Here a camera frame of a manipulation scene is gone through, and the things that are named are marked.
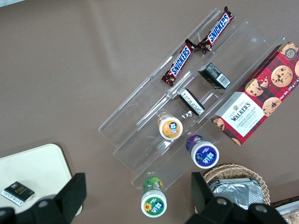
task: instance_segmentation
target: black box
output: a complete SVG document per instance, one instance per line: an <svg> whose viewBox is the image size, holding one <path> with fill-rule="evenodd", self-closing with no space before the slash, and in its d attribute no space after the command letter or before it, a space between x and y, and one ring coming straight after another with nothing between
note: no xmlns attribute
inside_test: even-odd
<svg viewBox="0 0 299 224"><path fill-rule="evenodd" d="M9 187L5 188L2 191L1 195L6 197L13 203L22 206L28 199L30 199L34 195L34 191L16 181Z"/></svg>
<svg viewBox="0 0 299 224"><path fill-rule="evenodd" d="M215 65L209 63L206 67L201 68L198 71L201 76L207 80L215 89L227 89L230 85L230 81L225 75L216 68Z"/></svg>

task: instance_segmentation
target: candy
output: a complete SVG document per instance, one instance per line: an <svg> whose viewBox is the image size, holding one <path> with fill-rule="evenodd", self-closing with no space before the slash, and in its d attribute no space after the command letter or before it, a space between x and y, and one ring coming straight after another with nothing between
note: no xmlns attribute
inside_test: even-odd
<svg viewBox="0 0 299 224"><path fill-rule="evenodd" d="M205 111L204 106L196 99L196 97L188 89L179 89L178 96L197 116L200 116Z"/></svg>
<svg viewBox="0 0 299 224"><path fill-rule="evenodd" d="M202 67L201 70L199 70L198 72L215 89L225 90L230 85L229 79L226 78L226 76L223 75L222 72L219 71L219 69L216 68L216 66L212 63L209 63L207 66Z"/></svg>
<svg viewBox="0 0 299 224"><path fill-rule="evenodd" d="M225 6L222 17L217 21L209 34L198 43L197 47L200 48L204 54L207 51L211 51L220 34L224 31L234 17L235 16L228 10L228 7Z"/></svg>
<svg viewBox="0 0 299 224"><path fill-rule="evenodd" d="M173 83L178 77L183 66L186 64L192 52L196 48L196 44L193 44L188 39L185 40L185 43L186 43L185 46L179 53L174 63L171 65L171 67L167 70L167 72L162 77L162 80L165 81L170 86L173 86Z"/></svg>

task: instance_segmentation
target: snickers logo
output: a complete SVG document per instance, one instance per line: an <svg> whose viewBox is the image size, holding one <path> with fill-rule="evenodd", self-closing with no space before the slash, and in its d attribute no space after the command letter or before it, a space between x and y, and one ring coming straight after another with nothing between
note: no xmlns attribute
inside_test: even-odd
<svg viewBox="0 0 299 224"><path fill-rule="evenodd" d="M213 44L221 32L224 30L224 28L228 25L229 17L227 13L224 13L223 16L219 19L215 27L210 31L210 34L208 35L208 39L211 44Z"/></svg>
<svg viewBox="0 0 299 224"><path fill-rule="evenodd" d="M185 45L184 49L181 51L176 61L173 63L172 67L170 68L170 71L175 78L178 76L179 72L183 68L184 64L186 63L190 55L191 55L191 50L187 45Z"/></svg>

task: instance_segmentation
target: snickers bar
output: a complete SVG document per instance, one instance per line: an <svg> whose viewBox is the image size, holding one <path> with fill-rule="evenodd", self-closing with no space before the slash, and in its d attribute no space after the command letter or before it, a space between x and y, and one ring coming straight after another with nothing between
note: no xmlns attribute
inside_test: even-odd
<svg viewBox="0 0 299 224"><path fill-rule="evenodd" d="M228 7L225 6L222 17L217 21L209 34L198 43L197 47L200 48L204 54L207 51L211 51L220 34L224 31L234 17L235 16L228 10Z"/></svg>
<svg viewBox="0 0 299 224"><path fill-rule="evenodd" d="M188 39L185 40L185 43L186 43L185 46L179 53L175 62L171 65L171 67L167 70L167 72L162 77L162 80L165 81L170 86L173 86L173 83L178 77L183 66L186 64L192 52L196 48L196 44L193 44Z"/></svg>

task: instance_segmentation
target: wicker basket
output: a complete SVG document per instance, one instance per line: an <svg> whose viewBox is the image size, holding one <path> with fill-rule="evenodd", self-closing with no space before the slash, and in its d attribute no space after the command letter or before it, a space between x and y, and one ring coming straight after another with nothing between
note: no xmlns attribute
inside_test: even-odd
<svg viewBox="0 0 299 224"><path fill-rule="evenodd" d="M213 179L234 179L234 178L250 178L254 177L259 181L263 188L263 203L270 205L270 195L268 191L268 187L265 181L255 172L247 169L244 166L236 165L236 164L227 164L218 167L214 167L212 170L207 172L204 175L204 178L207 183L209 183Z"/></svg>

